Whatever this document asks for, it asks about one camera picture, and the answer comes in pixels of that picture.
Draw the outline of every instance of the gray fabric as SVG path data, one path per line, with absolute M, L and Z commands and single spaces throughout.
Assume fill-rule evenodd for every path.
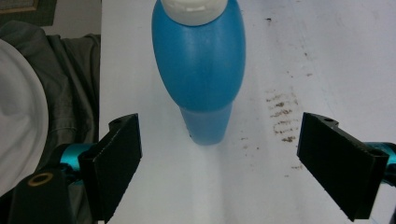
M 76 39 L 46 36 L 28 23 L 11 21 L 0 38 L 17 49 L 35 70 L 46 93 L 49 133 L 37 169 L 57 146 L 98 141 L 100 36 Z M 78 223 L 92 223 L 83 186 L 69 187 Z

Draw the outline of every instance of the white cap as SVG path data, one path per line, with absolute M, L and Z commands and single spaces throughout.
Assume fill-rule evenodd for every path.
M 215 20 L 228 0 L 161 0 L 166 14 L 183 25 L 197 26 Z

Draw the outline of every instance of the tabletop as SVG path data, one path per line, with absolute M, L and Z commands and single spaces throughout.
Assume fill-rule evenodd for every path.
M 396 3 L 240 0 L 241 90 L 223 141 L 195 145 L 151 42 L 155 0 L 103 1 L 100 136 L 138 113 L 143 158 L 109 223 L 351 223 L 296 156 L 304 112 L 364 142 L 396 142 Z M 389 223 L 381 185 L 370 219 Z

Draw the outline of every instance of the blue bottle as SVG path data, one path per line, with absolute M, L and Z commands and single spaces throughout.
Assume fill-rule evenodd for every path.
M 236 0 L 158 0 L 152 42 L 165 88 L 192 140 L 223 138 L 243 80 L 245 31 Z

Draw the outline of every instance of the white surface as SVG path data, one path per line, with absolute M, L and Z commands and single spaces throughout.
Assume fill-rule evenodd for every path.
M 217 18 L 228 0 L 161 0 L 165 13 L 185 25 L 202 25 Z
M 47 35 L 79 38 L 101 34 L 101 0 L 57 0 L 52 26 L 42 27 Z
M 47 99 L 35 71 L 0 39 L 0 196 L 38 165 L 47 139 Z
M 100 134 L 139 113 L 143 147 L 110 223 L 350 223 L 296 156 L 301 118 L 317 113 L 361 141 L 396 142 L 396 3 L 239 1 L 246 73 L 214 147 L 190 140 L 162 84 L 154 4 L 103 3 Z M 395 188 L 382 186 L 371 219 L 355 223 L 389 223 L 395 204 Z

